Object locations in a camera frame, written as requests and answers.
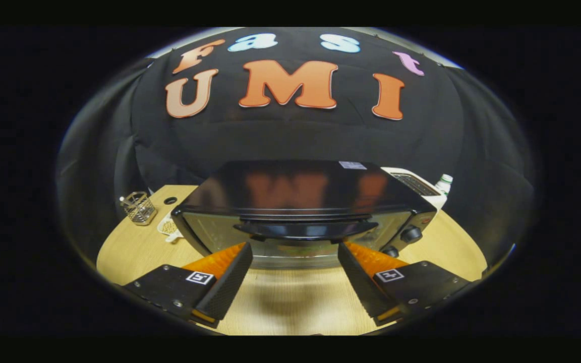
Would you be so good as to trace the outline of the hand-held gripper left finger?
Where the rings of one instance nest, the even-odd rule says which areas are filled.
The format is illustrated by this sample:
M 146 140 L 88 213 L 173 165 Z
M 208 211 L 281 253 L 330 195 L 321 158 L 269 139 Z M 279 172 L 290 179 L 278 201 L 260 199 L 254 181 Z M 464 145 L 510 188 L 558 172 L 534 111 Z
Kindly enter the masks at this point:
M 252 260 L 251 244 L 242 242 L 183 267 L 156 267 L 124 288 L 178 319 L 217 328 Z

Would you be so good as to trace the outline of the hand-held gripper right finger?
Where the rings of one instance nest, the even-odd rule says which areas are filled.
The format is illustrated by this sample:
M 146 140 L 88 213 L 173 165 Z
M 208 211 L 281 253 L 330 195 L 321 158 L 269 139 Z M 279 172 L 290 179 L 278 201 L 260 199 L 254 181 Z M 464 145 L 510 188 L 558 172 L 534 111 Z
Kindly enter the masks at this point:
M 352 242 L 337 244 L 337 259 L 376 326 L 424 317 L 471 287 L 433 262 L 407 263 Z

